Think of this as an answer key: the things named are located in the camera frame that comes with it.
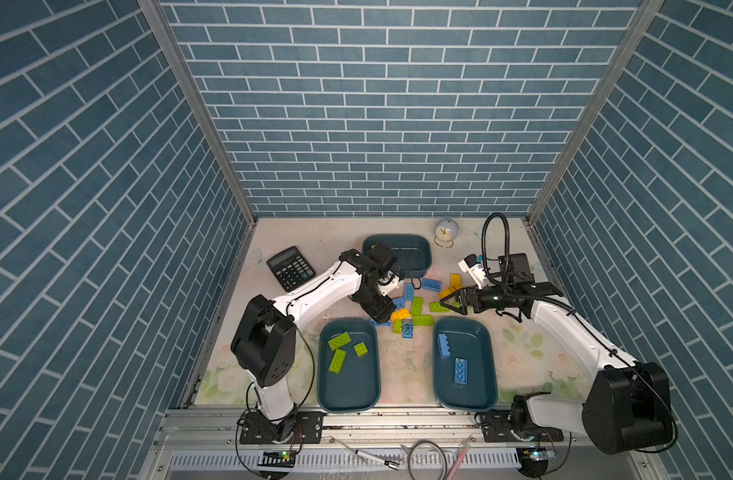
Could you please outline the yellow small lego brick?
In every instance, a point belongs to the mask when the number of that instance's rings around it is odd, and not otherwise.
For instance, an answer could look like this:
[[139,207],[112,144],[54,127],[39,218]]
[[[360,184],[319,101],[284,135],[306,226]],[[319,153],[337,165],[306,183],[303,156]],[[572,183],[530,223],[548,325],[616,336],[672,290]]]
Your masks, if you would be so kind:
[[411,313],[407,308],[401,308],[392,312],[390,319],[392,321],[403,321],[411,318]]

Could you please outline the blue lego brick long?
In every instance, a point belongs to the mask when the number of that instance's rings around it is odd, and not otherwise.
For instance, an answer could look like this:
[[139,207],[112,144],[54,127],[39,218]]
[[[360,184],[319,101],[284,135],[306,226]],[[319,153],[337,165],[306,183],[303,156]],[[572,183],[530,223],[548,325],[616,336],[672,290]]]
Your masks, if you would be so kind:
[[438,334],[437,343],[438,343],[440,358],[447,359],[450,356],[450,347],[449,347],[448,336],[444,333]]

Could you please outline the small green lego piece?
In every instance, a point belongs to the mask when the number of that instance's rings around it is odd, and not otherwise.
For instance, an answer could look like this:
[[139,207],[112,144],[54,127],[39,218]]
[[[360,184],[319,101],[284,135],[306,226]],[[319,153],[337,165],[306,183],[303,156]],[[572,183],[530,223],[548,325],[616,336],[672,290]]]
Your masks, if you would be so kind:
[[356,356],[358,356],[358,358],[366,356],[366,354],[368,354],[366,344],[364,342],[360,342],[354,345],[354,352],[356,352]]

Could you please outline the green lego brick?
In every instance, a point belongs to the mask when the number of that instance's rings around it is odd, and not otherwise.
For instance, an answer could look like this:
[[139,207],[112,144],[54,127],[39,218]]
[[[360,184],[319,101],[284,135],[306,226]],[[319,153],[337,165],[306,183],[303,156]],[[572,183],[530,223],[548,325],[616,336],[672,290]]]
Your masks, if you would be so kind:
[[350,344],[352,342],[352,338],[350,337],[350,334],[348,332],[344,332],[342,334],[338,334],[334,336],[334,338],[328,340],[328,346],[330,346],[330,349],[332,351],[336,351],[338,349],[342,349],[342,347]]

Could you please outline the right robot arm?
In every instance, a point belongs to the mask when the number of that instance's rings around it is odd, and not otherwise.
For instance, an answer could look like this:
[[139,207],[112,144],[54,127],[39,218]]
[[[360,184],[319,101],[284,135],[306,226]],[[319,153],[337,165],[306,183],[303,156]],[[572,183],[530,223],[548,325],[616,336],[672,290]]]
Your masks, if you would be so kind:
[[534,281],[526,261],[509,250],[505,215],[492,213],[485,221],[496,219],[503,225],[505,249],[496,259],[498,270],[491,270],[487,253],[466,256],[459,268],[473,283],[442,296],[441,306],[461,315],[493,311],[516,321],[533,321],[571,356],[590,383],[584,400],[546,392],[515,396],[510,413],[514,435],[524,438],[535,430],[552,428],[584,435],[608,455],[670,450],[679,430],[666,372],[605,338],[553,284]]

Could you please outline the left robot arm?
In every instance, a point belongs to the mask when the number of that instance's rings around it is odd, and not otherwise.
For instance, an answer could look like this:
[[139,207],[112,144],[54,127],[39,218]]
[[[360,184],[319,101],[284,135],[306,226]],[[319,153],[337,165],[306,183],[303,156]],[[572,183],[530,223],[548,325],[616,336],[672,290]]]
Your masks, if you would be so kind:
[[294,431],[300,406],[292,400],[286,375],[306,323],[350,298],[369,318],[384,324],[395,311],[389,294],[401,280],[397,257],[378,242],[364,252],[340,253],[330,269],[296,290],[272,299],[260,294],[248,302],[230,351],[254,382],[260,425],[272,440],[286,440]]

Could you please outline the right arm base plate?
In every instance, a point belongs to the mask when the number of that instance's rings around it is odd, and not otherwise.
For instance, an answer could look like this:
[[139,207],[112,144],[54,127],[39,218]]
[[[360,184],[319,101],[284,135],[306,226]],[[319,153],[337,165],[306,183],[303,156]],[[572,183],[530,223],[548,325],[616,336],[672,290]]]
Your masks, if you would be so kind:
[[474,415],[486,443],[538,442],[548,444],[564,440],[564,433],[554,428],[538,427],[509,409],[492,409]]

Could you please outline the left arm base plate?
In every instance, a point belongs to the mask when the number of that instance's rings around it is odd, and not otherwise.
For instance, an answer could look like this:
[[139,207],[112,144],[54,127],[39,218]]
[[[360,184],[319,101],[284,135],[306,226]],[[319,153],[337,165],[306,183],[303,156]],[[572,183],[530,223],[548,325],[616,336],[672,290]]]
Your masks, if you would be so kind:
[[326,414],[298,411],[294,417],[272,422],[258,411],[244,413],[238,421],[238,442],[242,445],[320,444]]

